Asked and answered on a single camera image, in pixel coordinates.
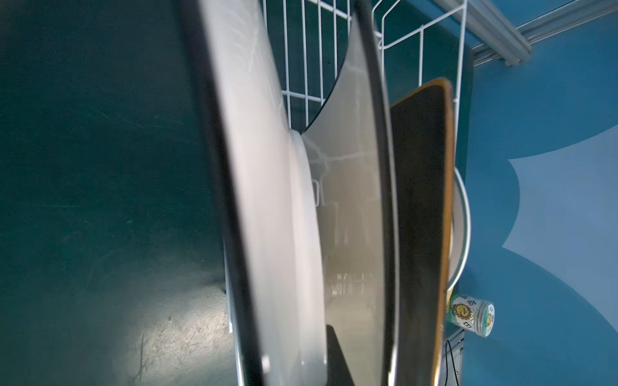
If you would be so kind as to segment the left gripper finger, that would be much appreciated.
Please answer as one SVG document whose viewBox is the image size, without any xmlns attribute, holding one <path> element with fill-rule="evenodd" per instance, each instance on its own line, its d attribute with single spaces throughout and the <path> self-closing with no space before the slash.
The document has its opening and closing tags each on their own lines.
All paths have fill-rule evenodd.
<svg viewBox="0 0 618 386">
<path fill-rule="evenodd" d="M 331 325 L 326 326 L 327 332 L 327 368 L 328 386 L 354 386 L 352 375 L 344 358 L 336 332 Z"/>
</svg>

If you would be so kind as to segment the white square plate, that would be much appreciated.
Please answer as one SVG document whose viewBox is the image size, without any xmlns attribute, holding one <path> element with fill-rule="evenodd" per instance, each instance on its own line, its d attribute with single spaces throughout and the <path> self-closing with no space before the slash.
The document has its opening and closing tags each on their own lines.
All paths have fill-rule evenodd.
<svg viewBox="0 0 618 386">
<path fill-rule="evenodd" d="M 320 188 L 326 323 L 354 385 L 382 385 L 394 263 L 389 124 L 371 5 L 352 7 L 342 69 L 302 137 Z"/>
<path fill-rule="evenodd" d="M 177 12 L 221 214 L 241 378 L 325 385 L 312 182 L 287 123 L 261 4 L 180 1 Z"/>
</svg>

